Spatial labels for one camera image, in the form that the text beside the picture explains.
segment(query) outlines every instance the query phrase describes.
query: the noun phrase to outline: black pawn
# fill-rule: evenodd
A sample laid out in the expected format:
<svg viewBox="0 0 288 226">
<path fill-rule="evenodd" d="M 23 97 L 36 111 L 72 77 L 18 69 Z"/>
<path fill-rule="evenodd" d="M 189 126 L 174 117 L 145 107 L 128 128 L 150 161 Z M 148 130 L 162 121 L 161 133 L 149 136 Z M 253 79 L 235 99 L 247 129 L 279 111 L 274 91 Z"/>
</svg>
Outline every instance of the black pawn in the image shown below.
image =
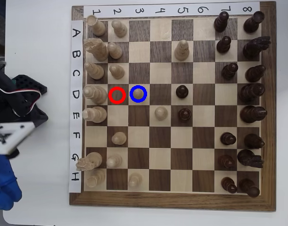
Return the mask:
<svg viewBox="0 0 288 226">
<path fill-rule="evenodd" d="M 217 32 L 223 32 L 228 25 L 229 14 L 223 11 L 214 21 L 214 28 Z"/>
<path fill-rule="evenodd" d="M 188 94 L 189 94 L 189 90 L 188 90 L 188 88 L 186 86 L 181 85 L 181 86 L 177 87 L 176 95 L 179 98 L 186 98 Z"/>
<path fill-rule="evenodd" d="M 235 76 L 237 71 L 238 71 L 238 65 L 236 63 L 230 63 L 229 65 L 224 66 L 221 75 L 226 80 L 230 80 Z"/>
<path fill-rule="evenodd" d="M 226 53 L 230 49 L 230 44 L 232 40 L 229 36 L 224 36 L 218 43 L 217 43 L 217 51 L 220 53 Z"/>
</svg>

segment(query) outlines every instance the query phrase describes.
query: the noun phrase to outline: light square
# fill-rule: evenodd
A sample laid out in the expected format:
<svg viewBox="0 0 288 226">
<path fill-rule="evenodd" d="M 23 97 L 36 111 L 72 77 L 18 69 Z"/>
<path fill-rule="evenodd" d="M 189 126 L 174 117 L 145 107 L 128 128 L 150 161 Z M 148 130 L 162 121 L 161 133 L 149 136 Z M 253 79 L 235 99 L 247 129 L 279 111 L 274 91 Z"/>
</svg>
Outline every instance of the light square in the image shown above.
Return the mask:
<svg viewBox="0 0 288 226">
<path fill-rule="evenodd" d="M 192 127 L 171 127 L 171 148 L 192 148 Z"/>
<path fill-rule="evenodd" d="M 215 84 L 215 105 L 237 105 L 237 84 Z"/>
<path fill-rule="evenodd" d="M 149 127 L 129 126 L 128 147 L 149 147 Z"/>
<path fill-rule="evenodd" d="M 215 126 L 214 105 L 194 105 L 192 113 L 193 113 L 193 127 Z"/>
<path fill-rule="evenodd" d="M 230 49 L 226 53 L 220 53 L 215 51 L 215 61 L 216 62 L 237 62 L 238 60 L 238 41 L 237 40 L 232 40 L 230 44 Z"/>
<path fill-rule="evenodd" d="M 215 17 L 193 19 L 193 40 L 215 40 Z"/>
<path fill-rule="evenodd" d="M 150 20 L 150 41 L 171 41 L 171 19 Z"/>
<path fill-rule="evenodd" d="M 194 84 L 215 84 L 215 62 L 194 62 Z"/>
<path fill-rule="evenodd" d="M 214 170 L 214 149 L 193 148 L 193 170 Z"/>
<path fill-rule="evenodd" d="M 149 148 L 149 169 L 170 170 L 171 149 L 170 148 Z"/>
<path fill-rule="evenodd" d="M 150 84 L 170 84 L 171 63 L 150 63 Z"/>
<path fill-rule="evenodd" d="M 129 42 L 129 63 L 149 63 L 150 42 Z"/>
<path fill-rule="evenodd" d="M 171 170 L 171 191 L 192 192 L 192 171 Z"/>
<path fill-rule="evenodd" d="M 176 95 L 176 89 L 184 85 L 188 88 L 189 94 L 185 98 Z M 171 105 L 193 105 L 193 84 L 171 84 Z"/>
<path fill-rule="evenodd" d="M 150 105 L 149 109 L 149 121 L 150 121 L 150 126 L 160 126 L 160 127 L 169 127 L 171 126 L 171 106 L 163 106 L 167 109 L 168 111 L 168 116 L 164 120 L 159 121 L 156 116 L 155 116 L 155 110 L 159 107 L 159 105 Z"/>
</svg>

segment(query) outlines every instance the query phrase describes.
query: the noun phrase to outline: chess piece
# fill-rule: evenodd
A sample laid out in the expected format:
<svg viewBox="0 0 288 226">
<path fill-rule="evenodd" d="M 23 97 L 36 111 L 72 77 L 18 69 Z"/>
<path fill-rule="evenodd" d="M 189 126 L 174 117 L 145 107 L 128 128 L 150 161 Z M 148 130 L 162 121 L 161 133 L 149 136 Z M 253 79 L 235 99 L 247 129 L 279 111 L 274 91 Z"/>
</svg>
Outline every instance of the chess piece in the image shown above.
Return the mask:
<svg viewBox="0 0 288 226">
<path fill-rule="evenodd" d="M 96 36 L 102 36 L 106 32 L 105 25 L 99 21 L 94 15 L 90 15 L 86 18 L 87 26 L 91 29 L 92 33 Z"/>
<path fill-rule="evenodd" d="M 243 179 L 239 182 L 239 188 L 252 198 L 256 198 L 260 194 L 259 188 L 255 185 L 255 183 L 252 180 L 248 178 Z"/>
<path fill-rule="evenodd" d="M 83 88 L 83 95 L 98 105 L 107 100 L 107 92 L 101 86 L 87 85 Z"/>
<path fill-rule="evenodd" d="M 258 30 L 259 24 L 264 20 L 265 15 L 261 11 L 255 12 L 252 17 L 244 22 L 243 28 L 247 33 L 253 33 Z"/>
<path fill-rule="evenodd" d="M 223 178 L 221 180 L 221 186 L 223 187 L 224 190 L 228 191 L 231 194 L 235 194 L 237 192 L 237 187 L 232 178 L 228 177 Z"/>
<path fill-rule="evenodd" d="M 125 70 L 119 65 L 111 65 L 109 70 L 115 79 L 120 79 L 125 75 Z"/>
<path fill-rule="evenodd" d="M 104 69 L 100 65 L 86 62 L 84 68 L 87 71 L 87 74 L 93 79 L 98 80 L 104 76 Z"/>
<path fill-rule="evenodd" d="M 229 36 L 224 36 L 218 43 L 217 43 L 217 51 L 220 53 L 226 53 L 230 49 L 230 44 L 232 40 Z"/>
<path fill-rule="evenodd" d="M 256 134 L 248 134 L 244 138 L 244 144 L 248 148 L 262 148 L 265 145 L 265 142 Z"/>
<path fill-rule="evenodd" d="M 116 45 L 113 42 L 108 43 L 108 47 L 107 48 L 108 48 L 110 56 L 113 59 L 118 59 L 123 54 L 121 47 L 119 47 L 118 45 Z"/>
<path fill-rule="evenodd" d="M 247 84 L 239 91 L 238 96 L 242 102 L 251 102 L 264 93 L 264 85 L 261 83 Z"/>
<path fill-rule="evenodd" d="M 108 58 L 109 52 L 107 46 L 101 39 L 87 39 L 83 42 L 86 51 L 92 53 L 97 60 L 104 61 Z"/>
<path fill-rule="evenodd" d="M 117 168 L 121 164 L 122 164 L 122 157 L 119 154 L 111 155 L 106 161 L 106 165 L 108 168 Z"/>
<path fill-rule="evenodd" d="M 107 118 L 107 112 L 103 107 L 85 108 L 82 112 L 82 117 L 86 121 L 101 123 Z"/>
<path fill-rule="evenodd" d="M 122 38 L 122 37 L 124 37 L 126 35 L 127 27 L 121 21 L 113 20 L 111 22 L 111 26 L 113 27 L 114 32 L 117 35 L 117 37 Z"/>
<path fill-rule="evenodd" d="M 251 67 L 246 72 L 246 79 L 249 82 L 257 82 L 264 75 L 266 68 L 263 65 L 258 65 L 256 67 Z"/>
<path fill-rule="evenodd" d="M 181 86 L 177 87 L 176 95 L 179 98 L 186 98 L 188 94 L 189 94 L 189 90 L 188 90 L 188 88 L 186 86 L 181 85 Z"/>
<path fill-rule="evenodd" d="M 223 11 L 214 21 L 214 28 L 217 32 L 223 32 L 228 25 L 229 14 Z"/>
<path fill-rule="evenodd" d="M 168 116 L 168 110 L 164 106 L 159 106 L 157 109 L 155 109 L 155 117 L 157 120 L 162 121 Z"/>
<path fill-rule="evenodd" d="M 125 144 L 126 140 L 127 137 L 123 132 L 117 132 L 111 138 L 112 143 L 115 145 L 123 145 Z"/>
<path fill-rule="evenodd" d="M 78 159 L 77 171 L 86 171 L 97 168 L 102 163 L 102 155 L 97 152 L 89 153 L 85 158 Z"/>
<path fill-rule="evenodd" d="M 229 65 L 224 66 L 224 68 L 221 71 L 221 75 L 226 80 L 231 80 L 236 72 L 238 71 L 238 65 L 236 63 L 230 63 Z"/>
<path fill-rule="evenodd" d="M 100 185 L 105 180 L 105 172 L 101 169 L 95 169 L 92 175 L 87 178 L 86 185 L 88 187 L 95 187 Z"/>
<path fill-rule="evenodd" d="M 250 166 L 254 168 L 263 168 L 264 160 L 260 155 L 255 155 L 248 149 L 243 149 L 237 155 L 238 161 L 244 166 Z"/>
<path fill-rule="evenodd" d="M 246 106 L 240 111 L 240 118 L 246 123 L 261 121 L 267 116 L 267 111 L 263 107 Z"/>
<path fill-rule="evenodd" d="M 253 59 L 258 56 L 261 51 L 267 50 L 270 46 L 270 37 L 263 36 L 256 39 L 252 39 L 243 47 L 243 55 L 247 59 Z"/>
<path fill-rule="evenodd" d="M 189 56 L 189 44 L 186 40 L 180 40 L 175 48 L 174 55 L 178 60 L 185 60 Z"/>
<path fill-rule="evenodd" d="M 236 163 L 233 160 L 233 158 L 227 154 L 222 155 L 218 158 L 218 164 L 227 169 L 234 168 L 236 166 Z"/>
<path fill-rule="evenodd" d="M 229 132 L 225 132 L 220 136 L 220 141 L 224 145 L 233 145 L 236 143 L 236 137 Z"/>
</svg>

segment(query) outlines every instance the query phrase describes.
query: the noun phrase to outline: chessboard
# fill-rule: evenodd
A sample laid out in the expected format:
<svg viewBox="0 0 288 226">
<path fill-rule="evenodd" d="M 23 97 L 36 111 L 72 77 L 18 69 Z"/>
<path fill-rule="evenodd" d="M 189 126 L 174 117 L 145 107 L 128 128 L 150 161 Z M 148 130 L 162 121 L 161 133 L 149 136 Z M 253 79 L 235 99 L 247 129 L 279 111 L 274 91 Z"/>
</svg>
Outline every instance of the chessboard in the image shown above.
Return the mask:
<svg viewBox="0 0 288 226">
<path fill-rule="evenodd" d="M 77 106 L 82 105 L 82 108 L 73 110 L 71 121 L 79 112 L 77 118 L 82 130 L 77 133 L 71 130 L 71 140 L 77 139 L 81 144 L 81 147 L 74 146 L 71 142 L 71 168 L 75 168 L 77 158 L 99 153 L 102 163 L 97 169 L 105 178 L 89 187 L 87 179 L 96 169 L 74 171 L 70 180 L 79 183 L 80 192 L 70 193 L 71 205 L 275 211 L 275 2 L 260 2 L 260 11 L 265 19 L 256 32 L 246 33 L 243 28 L 244 22 L 254 13 L 252 11 L 245 15 L 230 13 L 226 29 L 219 33 L 214 29 L 218 15 L 104 18 L 93 10 L 94 16 L 106 27 L 106 32 L 97 37 L 86 23 L 85 7 L 72 8 L 72 22 L 79 21 L 82 25 L 82 40 L 101 39 L 106 45 L 114 42 L 123 54 L 119 59 L 109 56 L 101 62 L 83 47 L 82 68 L 78 74 L 73 70 L 72 62 L 71 86 L 72 90 L 77 89 L 73 79 L 80 79 L 82 87 Z M 111 25 L 114 19 L 127 27 L 127 34 L 122 38 L 114 33 Z M 78 29 L 72 30 L 72 36 L 78 33 Z M 221 54 L 216 45 L 224 36 L 231 38 L 231 44 L 230 50 Z M 242 49 L 260 36 L 270 36 L 272 43 L 258 57 L 248 60 Z M 180 40 L 189 43 L 189 57 L 184 61 L 174 55 Z M 86 62 L 101 66 L 104 76 L 92 79 L 83 68 Z M 236 63 L 239 69 L 232 79 L 226 80 L 222 77 L 222 69 L 230 63 Z M 112 76 L 109 70 L 112 65 L 124 69 L 121 79 Z M 258 81 L 264 85 L 265 93 L 244 103 L 238 93 L 249 83 L 246 71 L 257 65 L 266 67 L 265 75 Z M 103 122 L 85 121 L 82 110 L 97 106 L 92 99 L 82 96 L 82 89 L 87 85 L 102 87 L 107 93 L 111 88 L 120 87 L 126 98 L 120 104 L 112 103 L 109 98 L 99 104 L 107 112 Z M 147 91 L 146 99 L 140 103 L 132 101 L 129 95 L 136 85 Z M 186 98 L 176 95 L 180 85 L 188 88 Z M 119 90 L 112 93 L 114 100 L 122 97 Z M 264 107 L 268 112 L 266 118 L 253 123 L 243 122 L 239 115 L 247 105 Z M 168 111 L 162 121 L 155 115 L 160 106 Z M 191 111 L 191 118 L 181 121 L 178 114 L 185 108 Z M 123 132 L 127 137 L 123 145 L 112 142 L 112 136 L 117 132 Z M 232 145 L 222 144 L 220 137 L 225 132 L 233 134 L 237 141 Z M 248 149 L 244 139 L 252 133 L 265 142 L 263 148 L 250 149 L 264 160 L 262 169 L 244 166 L 237 160 L 238 153 Z M 122 158 L 117 168 L 109 168 L 106 164 L 113 154 Z M 232 157 L 236 162 L 234 167 L 225 168 L 219 163 L 218 159 L 223 155 Z M 128 183 L 134 173 L 141 177 L 136 188 Z M 223 189 L 221 180 L 225 177 L 231 178 L 238 187 L 235 194 Z M 259 188 L 258 197 L 251 198 L 240 189 L 239 182 L 245 178 Z"/>
</svg>

